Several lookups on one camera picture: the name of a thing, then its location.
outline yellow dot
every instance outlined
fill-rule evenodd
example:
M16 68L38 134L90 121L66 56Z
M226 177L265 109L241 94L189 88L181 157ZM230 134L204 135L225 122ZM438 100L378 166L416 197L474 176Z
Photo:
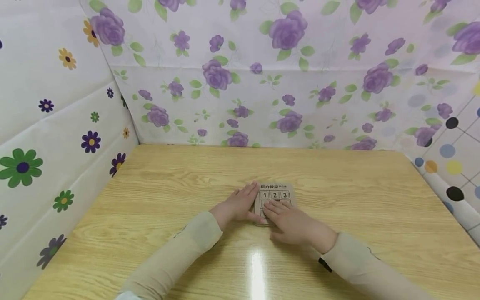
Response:
M437 170L437 163L433 160L427 160L427 162L425 163L425 171L427 171L427 173L434 174L437 172Z
M462 172L462 164L458 160L450 160L447 162L446 168L451 175L457 175Z

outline blue dot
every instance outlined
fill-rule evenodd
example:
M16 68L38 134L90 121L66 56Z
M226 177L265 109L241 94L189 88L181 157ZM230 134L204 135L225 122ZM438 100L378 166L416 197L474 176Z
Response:
M455 155L455 147L451 144L445 144L440 147L440 155L445 158L451 158Z
M416 165L417 167L423 166L423 158L417 157L417 158L415 159L415 165Z
M453 214L453 206L452 206L450 203L448 203L448 202L445 202L445 201L442 201L442 202L444 203L444 205L445 205L445 207L448 209L448 211L449 211L451 214Z

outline finger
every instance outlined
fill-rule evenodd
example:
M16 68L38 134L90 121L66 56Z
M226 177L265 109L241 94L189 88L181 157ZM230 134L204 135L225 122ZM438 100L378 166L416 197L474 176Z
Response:
M276 241L279 241L279 242L282 242L282 243L287 243L287 241L285 239L285 235L282 234L282 233L278 233L278 232L271 232L270 233L270 239L271 240L276 240Z
M257 214L254 214L253 212L248 212L246 219L261 225L267 224L267 220Z
M273 211L276 214L280 214L283 211L283 209L278 208L275 205L273 205L271 201L265 202L265 207L268 208L269 210Z

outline orange flower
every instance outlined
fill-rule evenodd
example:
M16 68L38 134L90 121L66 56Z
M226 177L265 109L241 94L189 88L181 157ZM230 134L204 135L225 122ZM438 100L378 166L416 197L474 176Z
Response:
M127 127L125 127L125 128L123 129L123 138L124 138L124 139L128 139L129 135L130 135L130 131L128 130Z
M77 66L75 63L77 62L74 58L71 52L68 52L67 49L59 49L60 55L59 59L63 61L63 66L65 68L69 68L70 70L76 69Z
M90 23L88 21L84 21L85 28L84 33L87 35L87 41L90 44L93 44L96 48L98 48L98 39L96 38L96 34L93 31Z

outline purple flower pattern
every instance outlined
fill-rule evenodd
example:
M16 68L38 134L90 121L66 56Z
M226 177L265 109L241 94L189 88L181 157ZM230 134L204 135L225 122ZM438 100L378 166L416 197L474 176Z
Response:
M105 45L119 46L123 44L123 39L125 38L123 21L110 9L102 8L100 15L92 17L90 25Z
M273 22L268 36L272 39L273 49L291 50L305 35L308 23L300 11L291 11L285 19Z

